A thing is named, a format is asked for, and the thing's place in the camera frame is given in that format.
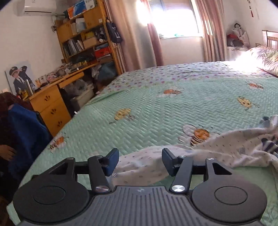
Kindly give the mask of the person's left hand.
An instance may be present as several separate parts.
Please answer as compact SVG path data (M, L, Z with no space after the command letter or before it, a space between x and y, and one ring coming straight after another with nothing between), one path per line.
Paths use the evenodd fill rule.
M11 161L16 156L17 152L15 149L8 145L0 145L0 157L6 161Z

